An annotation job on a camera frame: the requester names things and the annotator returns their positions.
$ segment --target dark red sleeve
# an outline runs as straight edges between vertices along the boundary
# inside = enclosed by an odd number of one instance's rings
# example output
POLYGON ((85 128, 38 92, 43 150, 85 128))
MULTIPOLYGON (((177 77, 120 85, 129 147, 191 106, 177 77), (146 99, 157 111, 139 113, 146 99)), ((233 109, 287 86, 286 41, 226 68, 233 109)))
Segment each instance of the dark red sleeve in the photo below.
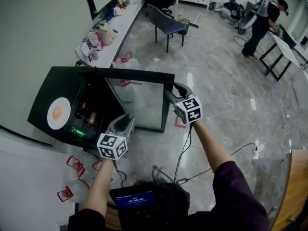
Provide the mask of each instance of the dark red sleeve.
POLYGON ((68 231, 105 230, 105 218, 96 210, 83 209, 70 216, 68 231))
POLYGON ((240 230, 267 231, 270 223, 265 208, 260 204, 233 161, 226 162, 215 171, 213 189, 215 216, 227 217, 229 225, 237 224, 240 230))

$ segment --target white table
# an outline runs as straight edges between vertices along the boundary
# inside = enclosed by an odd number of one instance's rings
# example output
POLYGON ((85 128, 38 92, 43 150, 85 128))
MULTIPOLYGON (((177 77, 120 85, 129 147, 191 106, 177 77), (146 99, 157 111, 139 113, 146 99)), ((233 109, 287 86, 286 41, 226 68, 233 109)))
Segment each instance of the white table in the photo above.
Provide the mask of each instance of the white table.
POLYGON ((92 60, 89 65, 101 68, 109 68, 111 66, 143 4, 144 0, 130 0, 130 5, 123 11, 122 16, 115 16, 108 21, 109 25, 118 31, 117 37, 111 45, 104 46, 101 51, 98 51, 98 60, 92 60))
POLYGON ((275 79, 277 81, 279 81, 281 79, 281 77, 283 76, 283 74, 287 71, 288 67, 290 66, 291 63, 295 64, 296 66, 299 66, 299 63, 297 61, 297 59, 295 58, 291 48, 289 47, 289 45, 284 42, 282 39, 280 39, 279 37, 277 37, 276 35, 272 35, 275 42, 274 45, 267 51, 265 52, 265 54, 263 54, 260 58, 260 61, 263 63, 263 65, 267 68, 267 71, 265 73, 265 76, 268 75, 269 72, 271 72, 275 79), (278 45, 280 51, 282 52, 281 55, 276 59, 276 61, 272 64, 272 66, 267 66, 267 64, 263 61, 263 58, 270 53, 276 46, 278 45), (275 75, 275 73, 273 72, 273 68, 276 66, 276 64, 280 61, 280 59, 282 59, 282 57, 285 57, 286 59, 289 60, 287 66, 284 68, 284 70, 282 71, 282 73, 277 77, 275 75))

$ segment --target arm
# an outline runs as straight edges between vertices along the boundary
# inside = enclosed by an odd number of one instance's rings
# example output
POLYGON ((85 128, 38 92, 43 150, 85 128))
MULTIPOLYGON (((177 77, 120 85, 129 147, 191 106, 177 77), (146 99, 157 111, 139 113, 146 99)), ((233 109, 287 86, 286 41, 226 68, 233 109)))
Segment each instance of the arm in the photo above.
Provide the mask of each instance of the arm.
POLYGON ((227 149, 202 125, 201 120, 194 122, 193 127, 214 173, 223 163, 233 161, 227 149))
POLYGON ((274 32, 275 32, 276 34, 280 34, 280 33, 279 33, 279 30, 278 30, 278 28, 277 28, 277 26, 276 26, 276 24, 275 24, 271 19, 269 19, 269 25, 270 25, 270 27, 274 30, 274 32))
POLYGON ((112 160, 104 160, 89 190, 87 198, 81 205, 81 210, 96 210, 105 217, 113 168, 114 164, 112 160))

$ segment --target display screen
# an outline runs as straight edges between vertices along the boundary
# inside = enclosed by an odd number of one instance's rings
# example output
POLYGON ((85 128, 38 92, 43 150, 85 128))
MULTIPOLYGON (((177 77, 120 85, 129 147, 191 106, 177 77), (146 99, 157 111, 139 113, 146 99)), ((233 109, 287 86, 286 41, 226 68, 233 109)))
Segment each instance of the display screen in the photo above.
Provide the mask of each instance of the display screen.
POLYGON ((115 198, 122 209, 139 208, 156 203, 152 191, 115 198))

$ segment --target chair leg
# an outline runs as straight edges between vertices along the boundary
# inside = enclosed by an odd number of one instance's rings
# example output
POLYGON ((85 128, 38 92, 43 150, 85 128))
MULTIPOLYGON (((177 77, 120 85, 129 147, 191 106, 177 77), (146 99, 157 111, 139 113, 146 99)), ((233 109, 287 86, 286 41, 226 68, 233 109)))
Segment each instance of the chair leg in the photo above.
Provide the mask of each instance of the chair leg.
POLYGON ((167 35, 167 53, 168 53, 168 49, 169 49, 169 34, 167 35))

